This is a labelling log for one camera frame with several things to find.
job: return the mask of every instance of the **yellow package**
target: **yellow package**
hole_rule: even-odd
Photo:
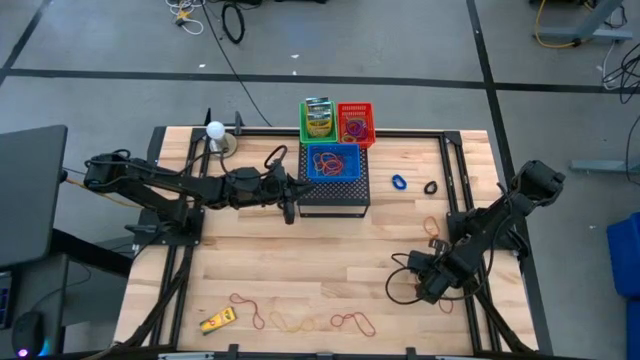
[[[232,307],[228,307],[208,318],[207,320],[201,322],[200,330],[202,331],[202,335],[207,335],[227,324],[234,322],[235,320],[236,313],[233,311]]]

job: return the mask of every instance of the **wooden table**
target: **wooden table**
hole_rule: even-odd
[[[160,166],[184,167],[191,130],[166,129]],[[461,135],[475,205],[488,206],[500,196],[488,135],[485,131],[461,131]],[[238,140],[238,153],[225,163],[229,169],[261,168],[269,152],[286,144],[289,153],[284,166],[297,176],[297,138],[241,136]],[[450,152],[457,174],[453,150]],[[398,267],[391,253],[431,251],[423,229],[426,217],[435,217],[442,237],[447,238],[448,202],[437,141],[379,138],[369,150],[369,169],[371,207],[364,219],[297,217],[295,224],[287,226],[276,207],[207,210],[203,241],[194,253],[178,349],[226,351],[235,343],[243,352],[404,354],[405,348],[415,347],[418,354],[472,354],[463,302],[456,302],[453,312],[445,314],[426,302],[396,305],[384,291],[385,280]],[[212,160],[209,175],[221,173]],[[393,188],[390,179],[394,174],[407,180],[406,191]],[[426,196],[423,187],[430,180],[441,186],[435,195]],[[457,193],[462,194],[459,180],[456,178]],[[464,209],[461,200],[460,208]],[[150,246],[136,259],[115,340],[128,338],[156,302],[166,253],[166,247]],[[402,274],[391,291],[410,300],[415,296],[414,282],[413,276]],[[523,342],[536,348],[518,261],[510,253],[496,251],[490,285],[498,310]],[[243,304],[234,305],[235,323],[202,336],[199,322],[229,306],[229,295],[234,292],[258,303],[266,321],[264,330],[254,329],[253,308]],[[447,294],[460,293],[450,289]],[[483,345],[489,349],[485,316],[476,305]],[[313,319],[314,329],[281,331],[269,318],[274,311],[289,327]],[[334,314],[356,311],[365,313],[374,324],[375,337],[362,335],[352,320],[342,328],[329,322]],[[171,315],[172,311],[165,314],[161,343],[167,342]]]

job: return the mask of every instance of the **concrete floor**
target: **concrete floor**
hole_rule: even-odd
[[[0,63],[40,3],[0,1]],[[625,5],[627,27],[640,38],[640,6]],[[212,7],[219,13],[221,4]],[[544,49],[530,37],[536,9],[527,1],[482,0],[477,8],[496,82],[598,85],[596,66],[608,44]],[[483,86],[465,0],[330,0],[326,5],[267,0],[244,15],[245,40],[239,46],[222,41],[239,73],[295,71]],[[543,23],[575,23],[584,16],[583,8],[549,5]],[[198,11],[195,18],[203,16]],[[221,33],[221,26],[215,26]],[[618,46],[611,68],[636,43]],[[151,0],[54,0],[13,69],[231,73],[209,31],[187,34],[171,24],[162,1]],[[9,75],[0,86],[0,132],[65,124],[65,166],[75,169],[82,169],[90,156],[116,148],[144,156],[153,126],[202,123],[207,107],[216,120],[231,121],[238,110],[248,125],[262,125],[235,82]],[[274,125],[296,126],[297,102],[321,94],[375,103],[380,127],[486,129],[502,170],[482,89],[268,82],[247,87]],[[500,91],[498,99],[515,168],[540,159],[568,175],[557,203],[534,212],[528,221],[553,350],[557,355],[625,359],[625,305],[613,288],[605,229],[637,210],[640,190],[621,176],[574,174],[567,165],[579,158],[622,159],[640,97],[625,106],[607,94]],[[637,147],[632,151],[637,154]],[[136,220],[135,210],[61,186],[56,214],[60,229],[104,242],[128,235],[123,226]],[[82,275],[74,269],[72,279]],[[99,348],[110,341],[123,291],[124,281],[104,274],[69,290],[65,323],[90,320],[75,333],[86,333],[89,326],[102,335],[91,336],[84,346],[81,340],[72,342],[68,349]],[[83,301],[100,301],[105,311],[87,319],[78,305]]]

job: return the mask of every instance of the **blue bin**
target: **blue bin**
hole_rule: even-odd
[[[640,299],[627,303],[627,359],[640,360]]]
[[[640,297],[640,213],[607,227],[613,280],[618,294]]]
[[[339,175],[324,175],[316,170],[318,157],[334,154],[343,164]],[[360,178],[360,145],[358,144],[309,144],[307,148],[307,177],[314,183],[354,182]]]

